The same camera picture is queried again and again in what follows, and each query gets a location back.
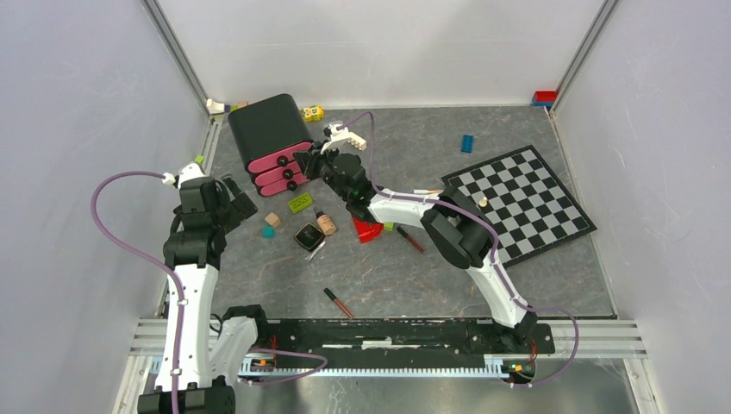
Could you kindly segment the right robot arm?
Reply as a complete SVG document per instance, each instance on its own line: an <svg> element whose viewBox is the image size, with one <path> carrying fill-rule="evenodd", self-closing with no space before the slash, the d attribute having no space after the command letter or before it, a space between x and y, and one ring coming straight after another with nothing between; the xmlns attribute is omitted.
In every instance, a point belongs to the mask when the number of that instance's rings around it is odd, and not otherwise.
<svg viewBox="0 0 731 414"><path fill-rule="evenodd" d="M364 223L394 223L424 229L440 255L466 271L490 307L497 338L509 352L533 339L537 315L517 292L499 259L498 235L465 194L448 186L438 194L416 195L373 184L356 154L323 146L296 151L294 160L308 179L321 179Z"/></svg>

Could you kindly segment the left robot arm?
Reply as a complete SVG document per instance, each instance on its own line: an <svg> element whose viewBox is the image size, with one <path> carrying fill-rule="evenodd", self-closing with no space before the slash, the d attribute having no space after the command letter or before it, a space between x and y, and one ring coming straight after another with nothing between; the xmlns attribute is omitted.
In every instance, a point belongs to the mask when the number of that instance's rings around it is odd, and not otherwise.
<svg viewBox="0 0 731 414"><path fill-rule="evenodd" d="M233 413L234 383L246 352L271 340L258 304L232 306L223 314L216 344L209 343L211 302L226 235L257 208L229 174L182 180L165 264L171 285L166 345L154 389L139 396L139 413Z"/></svg>

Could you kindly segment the brown lip gloss tube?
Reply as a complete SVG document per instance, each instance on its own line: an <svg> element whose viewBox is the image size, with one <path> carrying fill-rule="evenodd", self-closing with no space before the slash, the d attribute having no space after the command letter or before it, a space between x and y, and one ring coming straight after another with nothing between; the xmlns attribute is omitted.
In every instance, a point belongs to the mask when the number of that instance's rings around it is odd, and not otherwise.
<svg viewBox="0 0 731 414"><path fill-rule="evenodd" d="M344 305L344 303L329 289L324 288L324 293L328 298L350 319L354 318L353 313Z"/></svg>

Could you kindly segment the red lipstick tube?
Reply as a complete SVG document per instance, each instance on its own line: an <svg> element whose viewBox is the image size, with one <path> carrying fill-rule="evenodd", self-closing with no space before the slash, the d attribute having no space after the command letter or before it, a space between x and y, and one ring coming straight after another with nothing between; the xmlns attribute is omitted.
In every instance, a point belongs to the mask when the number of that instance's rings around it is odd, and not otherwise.
<svg viewBox="0 0 731 414"><path fill-rule="evenodd" d="M409 242L420 254L425 254L424 247L402 226L396 226L397 233Z"/></svg>

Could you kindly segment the black pink drawer organizer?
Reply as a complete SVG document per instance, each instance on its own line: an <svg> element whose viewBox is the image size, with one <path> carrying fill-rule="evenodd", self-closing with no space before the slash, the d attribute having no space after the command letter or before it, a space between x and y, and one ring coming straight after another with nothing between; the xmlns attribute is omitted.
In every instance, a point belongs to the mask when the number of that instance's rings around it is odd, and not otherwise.
<svg viewBox="0 0 731 414"><path fill-rule="evenodd" d="M293 96L282 93L228 115L246 172L261 197L294 191L309 180L294 159L313 143Z"/></svg>

